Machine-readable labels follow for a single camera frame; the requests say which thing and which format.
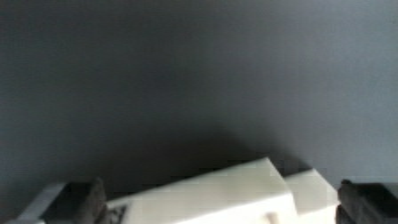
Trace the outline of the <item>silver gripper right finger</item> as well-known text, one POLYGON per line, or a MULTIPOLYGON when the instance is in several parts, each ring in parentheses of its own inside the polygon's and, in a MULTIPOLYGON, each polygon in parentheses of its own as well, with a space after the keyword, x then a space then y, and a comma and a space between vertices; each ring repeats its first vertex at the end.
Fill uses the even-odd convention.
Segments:
POLYGON ((398 183, 342 181, 337 224, 398 224, 398 183))

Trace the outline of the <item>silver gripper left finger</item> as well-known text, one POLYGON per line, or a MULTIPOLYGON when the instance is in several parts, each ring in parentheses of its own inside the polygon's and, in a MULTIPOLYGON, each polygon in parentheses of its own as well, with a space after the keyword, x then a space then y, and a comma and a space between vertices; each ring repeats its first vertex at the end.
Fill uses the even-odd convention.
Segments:
POLYGON ((29 224, 100 224, 107 213, 104 181, 51 184, 19 219, 29 224))

